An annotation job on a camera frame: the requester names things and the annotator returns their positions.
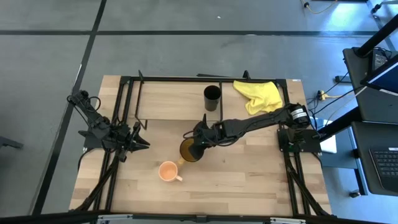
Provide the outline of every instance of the black cylinder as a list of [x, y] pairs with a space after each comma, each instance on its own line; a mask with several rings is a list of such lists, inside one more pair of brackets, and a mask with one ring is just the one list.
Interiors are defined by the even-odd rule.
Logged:
[[356, 53], [363, 57], [367, 55], [375, 46], [380, 44], [388, 35], [398, 27], [398, 14], [394, 16], [384, 27], [374, 34], [365, 44], [363, 44]]
[[203, 92], [205, 95], [205, 108], [208, 111], [215, 111], [217, 109], [217, 104], [220, 101], [221, 90], [218, 86], [208, 86]]

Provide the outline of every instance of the table leg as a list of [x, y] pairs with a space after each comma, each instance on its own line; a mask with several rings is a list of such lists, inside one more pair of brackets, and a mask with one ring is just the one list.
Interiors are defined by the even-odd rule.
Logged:
[[11, 146], [19, 149], [22, 148], [24, 145], [19, 142], [0, 136], [0, 147], [2, 146]]
[[321, 134], [320, 141], [324, 141], [333, 135], [339, 133], [340, 131], [344, 130], [348, 126], [351, 125], [353, 121], [362, 121], [361, 112], [359, 112], [359, 108], [355, 107], [351, 111], [347, 112], [343, 116], [339, 117], [334, 122], [326, 125], [325, 127], [318, 130]]
[[358, 183], [358, 189], [359, 189], [359, 193], [361, 195], [368, 195], [368, 191], [366, 190], [366, 186], [365, 186], [365, 176], [363, 175], [363, 172], [359, 169], [354, 169], [355, 171], [355, 177], [356, 177], [356, 181]]

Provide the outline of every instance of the yellow cloth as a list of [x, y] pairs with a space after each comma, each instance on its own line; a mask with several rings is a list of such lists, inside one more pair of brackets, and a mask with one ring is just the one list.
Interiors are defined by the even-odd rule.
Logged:
[[272, 82], [243, 83], [234, 81], [234, 88], [250, 99], [245, 107], [251, 115], [259, 111], [272, 112], [282, 107], [279, 91]]

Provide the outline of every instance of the white cable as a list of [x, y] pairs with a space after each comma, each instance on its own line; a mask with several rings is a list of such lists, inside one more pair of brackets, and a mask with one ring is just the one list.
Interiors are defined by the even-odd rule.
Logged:
[[355, 99], [360, 93], [362, 93], [365, 89], [367, 88], [367, 86], [365, 86], [364, 88], [362, 88], [362, 90], [360, 90], [359, 92], [357, 92], [357, 94], [354, 95], [354, 97], [352, 97], [351, 99], [349, 99], [345, 104], [343, 104], [343, 106], [340, 106], [335, 112], [333, 112], [330, 117], [328, 118], [328, 120], [326, 121], [325, 126], [328, 126], [329, 120], [331, 119], [331, 117], [333, 115], [335, 115], [335, 113], [337, 111], [339, 111], [340, 109], [342, 109], [344, 106], [346, 106], [351, 100]]

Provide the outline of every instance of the gray floor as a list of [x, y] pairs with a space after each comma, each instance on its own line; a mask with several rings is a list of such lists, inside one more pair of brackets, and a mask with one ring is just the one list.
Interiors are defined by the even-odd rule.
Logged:
[[[1, 1], [0, 29], [91, 30], [99, 5], [100, 0]], [[329, 2], [311, 1], [316, 11], [327, 5]], [[337, 3], [329, 11], [313, 15], [302, 8], [299, 0], [118, 0], [107, 2], [99, 29], [377, 30], [369, 11], [366, 4], [352, 2]], [[377, 15], [385, 23], [397, 11], [395, 6], [383, 6]], [[243, 70], [249, 70], [252, 77], [301, 79], [309, 98], [317, 90], [332, 86], [334, 76], [346, 73], [342, 50], [360, 46], [368, 38], [97, 36], [81, 88], [96, 95], [103, 75], [136, 75], [138, 69], [146, 76], [209, 73], [232, 77], [240, 77]], [[397, 47], [398, 39], [394, 35], [391, 39]], [[0, 217], [29, 213], [87, 41], [88, 36], [0, 35], [0, 136], [25, 144], [22, 150], [10, 147], [0, 150]], [[350, 89], [350, 85], [339, 85], [330, 95], [340, 95]], [[336, 102], [319, 117], [328, 118], [352, 97], [348, 95]], [[352, 101], [335, 118], [355, 105]], [[83, 144], [77, 133], [81, 129], [85, 129], [85, 125], [74, 113], [45, 203], [45, 213], [68, 209]], [[347, 193], [357, 188], [353, 172], [327, 168], [324, 174], [335, 215], [398, 222], [398, 217], [391, 215], [391, 208], [396, 207], [398, 199], [380, 195], [349, 198]]]

